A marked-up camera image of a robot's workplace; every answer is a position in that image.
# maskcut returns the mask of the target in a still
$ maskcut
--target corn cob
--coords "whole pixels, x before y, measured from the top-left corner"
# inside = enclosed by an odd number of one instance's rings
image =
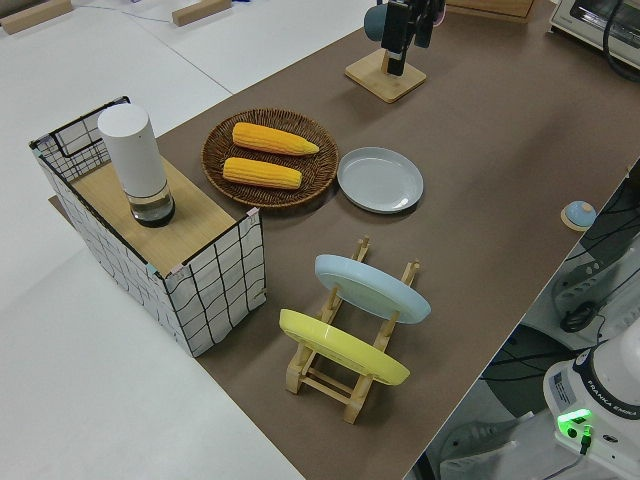
[[[222,177],[234,183],[287,190],[300,188],[302,183],[302,172],[298,170],[240,157],[227,158]]]
[[[238,122],[233,126],[233,143],[262,152],[296,156],[320,150],[317,145],[299,135],[247,122]]]

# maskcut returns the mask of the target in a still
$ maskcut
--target plate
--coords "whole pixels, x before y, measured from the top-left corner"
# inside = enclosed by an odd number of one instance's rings
[[[420,171],[408,158],[380,147],[358,148],[342,157],[338,183],[351,202],[376,213],[409,208],[424,189]]]
[[[238,147],[231,135],[237,122],[256,123],[300,135],[318,145],[320,150],[298,157]],[[295,168],[302,172],[302,185],[297,190],[283,190],[229,182],[222,177],[224,162],[229,157]],[[281,209],[305,204],[327,190],[336,178],[338,159],[335,141],[314,120],[288,110],[258,108],[233,115],[217,125],[202,147],[201,164],[211,184],[227,197],[253,207]]]
[[[407,367],[373,345],[313,317],[283,309],[280,328],[296,342],[380,383],[400,385],[409,376]]]
[[[328,290],[352,305],[389,319],[400,312],[398,323],[419,323],[431,313],[422,295],[391,275],[366,263],[337,255],[316,257],[316,277]]]

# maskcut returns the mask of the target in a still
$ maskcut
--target wicker plate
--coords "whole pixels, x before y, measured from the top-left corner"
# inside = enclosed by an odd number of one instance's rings
[[[256,123],[300,135],[318,145],[320,151],[295,157],[238,147],[233,144],[231,135],[237,122]],[[228,182],[222,178],[222,167],[229,157],[295,168],[302,172],[302,185],[297,190],[282,190]],[[307,117],[287,110],[255,109],[238,113],[213,129],[202,147],[202,168],[209,181],[233,200],[260,208],[285,208],[306,203],[331,185],[338,170],[338,147],[323,127]]]

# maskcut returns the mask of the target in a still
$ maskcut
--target brown surface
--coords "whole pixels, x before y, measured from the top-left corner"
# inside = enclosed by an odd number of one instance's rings
[[[358,31],[159,139],[234,216],[245,208],[208,184],[200,148],[220,121],[251,108],[298,111],[325,126],[341,154],[383,146],[422,172],[424,196],[405,214],[369,213],[338,192],[315,211],[265,216],[267,302],[199,358],[305,477],[401,478],[578,240],[558,212],[576,199],[600,209],[637,159],[638,85],[597,52],[547,34],[552,9],[540,2],[526,25],[448,16],[429,50],[409,52],[427,82],[393,104],[343,73],[377,48]],[[421,261],[414,287],[433,313],[398,326],[389,344],[412,375],[374,385],[349,425],[331,398],[285,391],[296,345],[278,312],[315,314],[327,295],[315,256],[348,256],[365,233],[367,263],[399,276]],[[372,340],[378,322],[344,305],[335,325]]]
[[[76,190],[163,277],[236,223],[168,162],[165,172],[176,213],[162,228],[143,227],[135,221],[112,163],[73,182]]]

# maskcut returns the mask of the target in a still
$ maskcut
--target toaster oven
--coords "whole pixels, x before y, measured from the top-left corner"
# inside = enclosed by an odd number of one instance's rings
[[[551,25],[603,49],[603,34],[617,0],[559,0]],[[625,0],[608,35],[611,56],[640,69],[640,0]]]

